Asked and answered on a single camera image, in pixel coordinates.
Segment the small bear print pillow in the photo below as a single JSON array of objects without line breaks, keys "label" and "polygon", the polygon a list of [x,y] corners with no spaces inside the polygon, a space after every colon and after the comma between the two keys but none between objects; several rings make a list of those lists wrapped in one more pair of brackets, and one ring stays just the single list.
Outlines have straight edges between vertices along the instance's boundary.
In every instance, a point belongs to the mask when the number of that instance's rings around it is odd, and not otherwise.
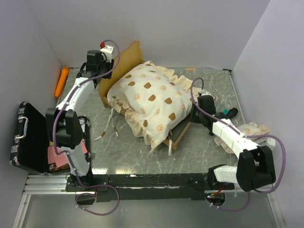
[{"label": "small bear print pillow", "polygon": [[[263,135],[268,134],[270,130],[265,125],[257,125],[256,123],[246,123],[242,124],[237,127],[237,129],[246,134],[247,136],[253,136],[253,135]],[[233,149],[231,149],[226,142],[224,142],[220,137],[216,136],[214,138],[214,142],[217,146],[221,146],[227,153],[235,154],[237,157],[239,153],[237,154]]]}]

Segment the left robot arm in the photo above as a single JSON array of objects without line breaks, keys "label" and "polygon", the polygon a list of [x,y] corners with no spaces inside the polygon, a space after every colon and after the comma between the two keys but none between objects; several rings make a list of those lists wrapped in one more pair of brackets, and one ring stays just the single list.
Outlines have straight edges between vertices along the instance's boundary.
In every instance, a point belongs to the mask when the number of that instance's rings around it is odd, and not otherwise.
[{"label": "left robot arm", "polygon": [[66,157],[72,182],[83,191],[92,189],[94,179],[90,164],[83,154],[81,142],[84,132],[77,112],[101,79],[111,78],[114,69],[113,50],[112,46],[89,50],[72,89],[59,105],[46,111],[47,134],[53,142],[55,154]]}]

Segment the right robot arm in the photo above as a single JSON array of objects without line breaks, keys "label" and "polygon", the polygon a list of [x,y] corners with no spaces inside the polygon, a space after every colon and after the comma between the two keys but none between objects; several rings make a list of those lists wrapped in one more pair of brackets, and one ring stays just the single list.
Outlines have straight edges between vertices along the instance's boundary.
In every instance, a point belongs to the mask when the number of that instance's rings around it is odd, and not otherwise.
[{"label": "right robot arm", "polygon": [[217,112],[210,95],[199,96],[192,105],[190,121],[206,127],[211,136],[222,140],[237,157],[236,166],[222,164],[209,168],[207,183],[212,189],[233,183],[249,192],[276,181],[272,150],[245,137],[231,121],[237,114],[236,108]]}]

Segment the wooden pet bed frame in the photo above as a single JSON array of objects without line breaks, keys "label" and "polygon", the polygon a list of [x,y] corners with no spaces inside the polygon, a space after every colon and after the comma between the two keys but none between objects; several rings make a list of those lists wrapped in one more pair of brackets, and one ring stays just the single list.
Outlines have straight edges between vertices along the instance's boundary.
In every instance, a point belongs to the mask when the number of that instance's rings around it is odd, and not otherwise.
[{"label": "wooden pet bed frame", "polygon": [[[110,80],[103,79],[98,88],[98,92],[102,103],[105,108],[109,108],[111,112],[113,111],[110,104],[106,99],[107,92],[122,76],[124,73],[130,71],[134,67],[143,64],[143,52],[140,48],[140,41],[136,40],[132,42],[129,47],[122,51],[119,56],[114,59],[114,62],[118,65],[117,68],[112,72],[112,78]],[[122,110],[119,114],[124,116],[125,111]],[[189,128],[189,115],[182,120],[176,127],[174,127],[170,132],[169,136],[162,142],[166,144],[168,149],[168,154],[171,155],[174,150],[177,149],[178,143],[181,141],[181,138],[184,136],[185,132]]]}]

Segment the bear print bed mattress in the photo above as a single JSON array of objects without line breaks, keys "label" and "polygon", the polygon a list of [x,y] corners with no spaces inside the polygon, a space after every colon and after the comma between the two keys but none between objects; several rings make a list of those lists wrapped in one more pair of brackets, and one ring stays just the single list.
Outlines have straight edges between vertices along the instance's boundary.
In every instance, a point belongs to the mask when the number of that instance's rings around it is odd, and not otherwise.
[{"label": "bear print bed mattress", "polygon": [[125,111],[135,137],[154,150],[191,111],[201,88],[177,76],[174,70],[147,61],[123,76],[109,89],[106,99],[113,111]]}]

